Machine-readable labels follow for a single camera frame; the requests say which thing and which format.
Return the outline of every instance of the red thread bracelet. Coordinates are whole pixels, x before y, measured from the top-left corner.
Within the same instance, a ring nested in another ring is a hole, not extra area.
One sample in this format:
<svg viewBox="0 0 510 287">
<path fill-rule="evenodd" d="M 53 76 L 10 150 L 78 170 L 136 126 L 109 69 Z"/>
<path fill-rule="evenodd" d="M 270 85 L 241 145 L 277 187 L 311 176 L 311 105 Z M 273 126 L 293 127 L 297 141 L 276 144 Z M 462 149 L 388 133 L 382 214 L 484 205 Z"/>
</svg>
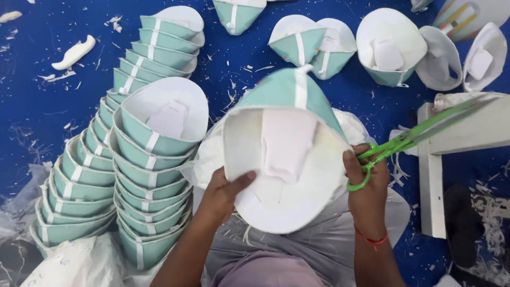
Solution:
<svg viewBox="0 0 510 287">
<path fill-rule="evenodd" d="M 363 236 L 363 234 L 361 234 L 361 232 L 356 228 L 354 227 L 354 230 L 356 232 L 356 235 L 358 235 L 359 237 L 361 237 L 363 240 L 365 240 L 368 244 L 372 245 L 374 247 L 374 250 L 375 252 L 377 252 L 377 245 L 381 245 L 383 243 L 385 243 L 386 241 L 389 240 L 388 238 L 388 232 L 386 231 L 386 235 L 384 236 L 383 239 L 381 240 L 372 240 L 372 239 L 368 239 L 366 238 L 365 236 Z"/>
</svg>

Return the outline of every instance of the person's left hand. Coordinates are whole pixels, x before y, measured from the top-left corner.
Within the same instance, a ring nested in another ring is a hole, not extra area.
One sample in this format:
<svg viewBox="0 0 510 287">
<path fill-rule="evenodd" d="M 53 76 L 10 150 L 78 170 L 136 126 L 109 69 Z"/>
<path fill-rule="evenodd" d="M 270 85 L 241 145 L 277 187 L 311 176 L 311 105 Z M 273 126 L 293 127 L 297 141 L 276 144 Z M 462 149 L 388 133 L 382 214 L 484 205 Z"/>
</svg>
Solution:
<svg viewBox="0 0 510 287">
<path fill-rule="evenodd" d="M 225 169 L 216 170 L 194 218 L 215 227 L 225 223 L 234 211 L 236 195 L 247 188 L 255 177 L 257 177 L 256 172 L 251 171 L 233 182 L 228 182 L 225 178 Z"/>
</svg>

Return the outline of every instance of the person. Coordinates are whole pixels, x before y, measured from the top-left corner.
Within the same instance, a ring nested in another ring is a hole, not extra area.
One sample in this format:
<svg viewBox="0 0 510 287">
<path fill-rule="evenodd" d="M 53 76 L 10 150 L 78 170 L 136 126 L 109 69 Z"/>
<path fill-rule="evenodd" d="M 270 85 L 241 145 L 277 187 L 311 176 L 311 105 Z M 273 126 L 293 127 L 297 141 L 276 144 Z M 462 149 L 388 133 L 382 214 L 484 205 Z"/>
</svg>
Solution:
<svg viewBox="0 0 510 287">
<path fill-rule="evenodd" d="M 367 149 L 353 147 L 356 154 Z M 360 184 L 363 163 L 352 151 L 343 161 L 351 183 Z M 249 172 L 228 182 L 223 168 L 214 173 L 151 287 L 201 286 L 202 275 L 212 278 L 204 287 L 405 286 L 392 248 L 410 209 L 387 188 L 385 161 L 373 168 L 364 188 L 342 195 L 304 228 L 286 235 L 250 229 L 232 215 L 237 193 L 256 176 Z"/>
</svg>

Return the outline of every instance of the white wooden stand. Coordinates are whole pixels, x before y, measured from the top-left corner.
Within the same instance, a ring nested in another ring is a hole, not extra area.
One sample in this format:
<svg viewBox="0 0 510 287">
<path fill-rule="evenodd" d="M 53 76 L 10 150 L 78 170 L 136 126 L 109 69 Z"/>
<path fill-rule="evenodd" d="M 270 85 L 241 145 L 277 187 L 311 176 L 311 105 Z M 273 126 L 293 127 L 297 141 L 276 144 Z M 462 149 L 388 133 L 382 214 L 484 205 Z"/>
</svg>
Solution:
<svg viewBox="0 0 510 287">
<path fill-rule="evenodd" d="M 418 110 L 418 123 L 436 115 L 434 104 Z M 418 144 L 422 233 L 446 238 L 441 155 L 510 146 L 510 96 Z"/>
</svg>

